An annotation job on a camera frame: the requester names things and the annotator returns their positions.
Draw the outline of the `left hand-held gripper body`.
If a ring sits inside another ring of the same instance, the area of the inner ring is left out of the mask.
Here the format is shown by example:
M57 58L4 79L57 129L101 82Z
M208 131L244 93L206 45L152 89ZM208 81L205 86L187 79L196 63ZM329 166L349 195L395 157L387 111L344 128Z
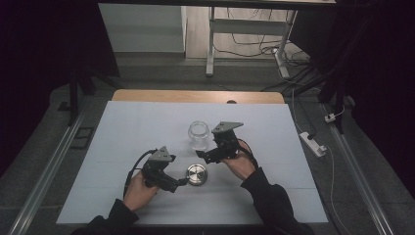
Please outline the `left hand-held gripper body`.
M164 173L170 164L170 153L165 146L157 149L144 163L141 169L147 187L158 186L164 191L174 193L177 189L176 179Z

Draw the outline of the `white cabinet panel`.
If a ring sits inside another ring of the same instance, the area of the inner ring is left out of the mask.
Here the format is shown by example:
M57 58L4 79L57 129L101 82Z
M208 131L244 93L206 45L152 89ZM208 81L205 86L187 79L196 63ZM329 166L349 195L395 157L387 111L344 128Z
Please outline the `white cabinet panel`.
M115 52L185 52L185 7L100 3L99 9Z

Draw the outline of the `white table mat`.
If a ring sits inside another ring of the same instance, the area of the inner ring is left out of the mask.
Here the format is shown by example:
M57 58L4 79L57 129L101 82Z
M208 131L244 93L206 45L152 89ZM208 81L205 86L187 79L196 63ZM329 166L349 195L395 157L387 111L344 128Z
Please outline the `white table mat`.
M58 223L84 224L108 215L123 194L128 171L151 149L165 147L175 157L166 174L184 177L190 165L200 162L188 136L196 120L210 128L222 121L239 122L236 135L249 144L268 181L287 191L295 218L326 221L287 105L109 102ZM173 193L160 190L138 214L144 226L261 222L250 193L225 164L208 164L207 181L201 186L187 184Z

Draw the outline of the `clear glass jar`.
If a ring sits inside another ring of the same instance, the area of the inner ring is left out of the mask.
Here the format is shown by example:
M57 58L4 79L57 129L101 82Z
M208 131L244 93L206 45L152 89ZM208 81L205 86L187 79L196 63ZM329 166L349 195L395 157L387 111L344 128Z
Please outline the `clear glass jar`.
M209 146L210 131L208 125L200 120L192 122L188 128L190 147L196 151L205 151Z

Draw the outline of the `white power strip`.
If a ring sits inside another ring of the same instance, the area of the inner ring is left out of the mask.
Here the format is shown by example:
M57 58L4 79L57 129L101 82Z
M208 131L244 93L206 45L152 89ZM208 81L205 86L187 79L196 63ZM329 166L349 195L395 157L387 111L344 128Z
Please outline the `white power strip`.
M308 147L316 158L321 158L326 155L327 148L324 145L319 145L312 134L303 132L300 134L300 139Z

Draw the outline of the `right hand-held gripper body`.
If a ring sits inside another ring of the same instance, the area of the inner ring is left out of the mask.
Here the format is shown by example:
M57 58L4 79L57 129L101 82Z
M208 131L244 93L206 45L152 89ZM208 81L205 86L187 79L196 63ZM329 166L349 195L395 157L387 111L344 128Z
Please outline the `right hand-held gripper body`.
M235 128L243 126L242 122L221 121L213 130L212 134L219 135L219 142L215 149L207 152L206 163L219 163L221 160L236 156L239 140L234 132Z

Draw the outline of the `dark curtain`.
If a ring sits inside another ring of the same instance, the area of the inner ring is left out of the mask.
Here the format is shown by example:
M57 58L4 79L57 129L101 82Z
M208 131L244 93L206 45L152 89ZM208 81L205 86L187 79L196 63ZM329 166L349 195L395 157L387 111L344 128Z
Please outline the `dark curtain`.
M415 198L415 0L343 0L345 11L299 11L291 41L331 69L363 16L373 21L346 64L352 116Z
M76 77L118 76L100 0L0 0L0 176L49 107Z

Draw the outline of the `person's left hand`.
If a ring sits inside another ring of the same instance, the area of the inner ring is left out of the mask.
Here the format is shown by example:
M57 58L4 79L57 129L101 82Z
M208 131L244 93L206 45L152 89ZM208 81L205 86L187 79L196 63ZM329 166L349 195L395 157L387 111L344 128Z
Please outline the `person's left hand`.
M145 178L139 171L132 177L122 201L132 212L138 212L151 202L159 190L158 186L147 187Z

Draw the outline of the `white desk frame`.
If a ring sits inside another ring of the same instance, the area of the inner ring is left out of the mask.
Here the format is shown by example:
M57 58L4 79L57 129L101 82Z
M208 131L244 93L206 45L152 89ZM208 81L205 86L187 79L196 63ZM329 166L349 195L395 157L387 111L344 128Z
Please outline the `white desk frame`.
M275 58L281 77L289 78L290 75L283 60L283 53L290 36L296 14L297 12L295 10L288 10L287 19L284 22L217 19L215 17L215 8L210 7L208 13L209 32L206 75L213 76L214 35L216 33L236 33L280 36L281 42L278 48L272 49L271 52Z

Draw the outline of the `aluminium floor rail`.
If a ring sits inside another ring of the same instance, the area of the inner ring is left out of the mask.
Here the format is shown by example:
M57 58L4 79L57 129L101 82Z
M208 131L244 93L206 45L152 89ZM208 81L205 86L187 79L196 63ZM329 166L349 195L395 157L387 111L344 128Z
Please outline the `aluminium floor rail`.
M346 137L340 133L333 123L329 123L330 130L337 146L344 157L349 173L359 191L359 194L369 211L374 225L380 235L394 235L392 225L389 222L379 200L373 192L366 176L361 169L354 152L350 148Z
M82 100L78 116L74 119L72 125L66 128L64 136L61 138L59 145L56 147L53 155L34 184L7 235L25 235L27 232L63 162L70 143L84 120L86 110L89 108L91 101L91 97L86 97Z

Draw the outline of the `black rectangular floor frame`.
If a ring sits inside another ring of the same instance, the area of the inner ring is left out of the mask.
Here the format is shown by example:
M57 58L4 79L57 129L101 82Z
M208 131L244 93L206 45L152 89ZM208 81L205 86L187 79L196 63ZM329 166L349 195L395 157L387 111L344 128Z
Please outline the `black rectangular floor frame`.
M70 147L75 150L86 150L93 138L94 127L79 127L73 137Z

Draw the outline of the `person's right hand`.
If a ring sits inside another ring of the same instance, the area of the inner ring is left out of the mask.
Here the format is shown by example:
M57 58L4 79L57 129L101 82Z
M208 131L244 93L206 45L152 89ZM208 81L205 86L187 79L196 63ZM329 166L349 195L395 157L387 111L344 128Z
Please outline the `person's right hand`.
M237 152L234 159L223 159L222 162L242 181L248 179L255 172L255 166L250 156L241 150Z

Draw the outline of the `round silver metal lid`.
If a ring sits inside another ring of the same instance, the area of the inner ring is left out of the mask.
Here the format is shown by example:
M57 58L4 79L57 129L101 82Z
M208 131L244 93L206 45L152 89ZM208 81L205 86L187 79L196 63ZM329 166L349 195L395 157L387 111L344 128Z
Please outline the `round silver metal lid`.
M186 177L192 186L202 186L208 180L208 171L202 164L191 164L186 170Z

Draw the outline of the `black metal stand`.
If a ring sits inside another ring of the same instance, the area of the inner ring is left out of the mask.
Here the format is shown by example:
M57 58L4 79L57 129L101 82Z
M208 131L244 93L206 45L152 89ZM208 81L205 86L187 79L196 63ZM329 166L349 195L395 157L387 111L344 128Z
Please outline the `black metal stand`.
M97 77L114 89L123 88L120 83L92 67L83 67L72 70L69 73L69 102L63 102L59 107L59 111L69 112L68 126L74 125L75 120L79 116L78 89L81 89L83 94L87 96L95 94L96 87L92 81L93 77Z
M323 83L323 87L320 93L317 96L317 99L320 103L326 104L329 103L333 97L336 97L336 113L337 117L334 120L334 125L338 131L343 134L343 118L342 114L344 111L344 97L345 97L345 88L346 88L346 74L345 70L341 69L338 66L334 66L331 70L322 74L319 78L313 79L301 86L299 89L296 89L293 94L290 94L290 97L299 96L300 94L314 88L315 86Z

